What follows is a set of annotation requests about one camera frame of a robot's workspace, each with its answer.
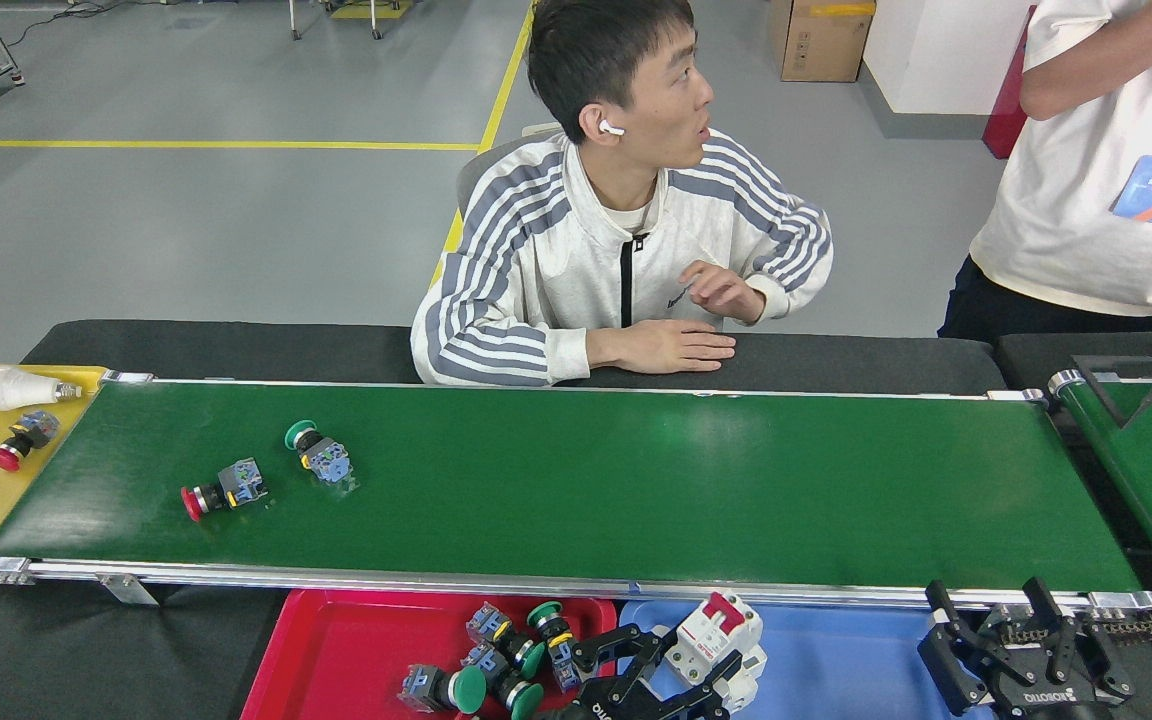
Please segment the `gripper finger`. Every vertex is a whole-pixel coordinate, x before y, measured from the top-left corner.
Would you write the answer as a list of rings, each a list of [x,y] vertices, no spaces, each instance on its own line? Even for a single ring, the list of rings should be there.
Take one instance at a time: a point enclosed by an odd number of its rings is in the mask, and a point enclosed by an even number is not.
[[[991,703],[1005,717],[1020,717],[1020,706],[1006,702],[996,685],[1002,675],[1018,674],[1011,651],[969,628],[941,579],[929,583],[925,597],[933,624],[918,653],[952,715],[963,717],[969,708]]]
[[[682,650],[670,651],[673,673],[684,685],[685,691],[708,689],[710,696],[722,702],[723,711],[733,714],[736,711],[732,702],[732,679],[741,669],[742,653],[737,650],[728,652],[722,659],[708,661],[702,655],[685,653]]]
[[[579,641],[573,650],[573,661],[588,679],[576,696],[577,702],[627,702],[634,685],[654,673],[662,651],[662,638],[644,632],[639,626],[617,626],[612,632]],[[626,674],[600,675],[604,666],[616,669],[622,659],[630,660]]]
[[[1119,666],[1120,653],[1106,626],[1061,611],[1038,577],[1028,579],[1024,593],[1038,628],[1047,632],[1039,646],[1046,652],[1044,670],[1052,682],[1064,682],[1068,670],[1079,670],[1091,680],[1096,698],[1102,705],[1116,706],[1132,700],[1137,684]]]

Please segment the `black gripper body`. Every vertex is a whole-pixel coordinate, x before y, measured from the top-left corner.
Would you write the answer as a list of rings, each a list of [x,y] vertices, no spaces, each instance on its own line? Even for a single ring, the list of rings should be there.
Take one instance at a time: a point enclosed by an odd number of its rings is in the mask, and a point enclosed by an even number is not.
[[[538,712],[536,719],[698,719],[707,717],[707,685],[696,685],[666,700],[652,688],[634,682],[626,694],[612,692],[612,680],[590,680],[575,700]]]
[[[996,667],[986,687],[1000,719],[1106,719],[1091,680],[1079,670],[1066,675],[1064,682],[1052,682],[1043,662],[1023,664],[1018,680]]]

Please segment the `person's right hand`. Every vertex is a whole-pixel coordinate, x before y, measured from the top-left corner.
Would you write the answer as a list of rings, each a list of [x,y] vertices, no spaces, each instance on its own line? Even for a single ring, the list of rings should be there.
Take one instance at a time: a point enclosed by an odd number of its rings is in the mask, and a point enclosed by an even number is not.
[[[735,338],[695,320],[643,320],[586,332],[591,369],[614,366],[639,374],[717,372],[735,355]]]

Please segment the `person's left hand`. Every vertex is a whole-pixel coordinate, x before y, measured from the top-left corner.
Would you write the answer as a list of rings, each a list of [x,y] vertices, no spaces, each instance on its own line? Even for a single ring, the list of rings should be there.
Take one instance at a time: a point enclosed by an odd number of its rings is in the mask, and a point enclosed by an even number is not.
[[[685,266],[679,276],[687,296],[708,314],[722,316],[748,325],[758,323],[767,300],[755,290],[744,278],[726,266],[696,260]]]

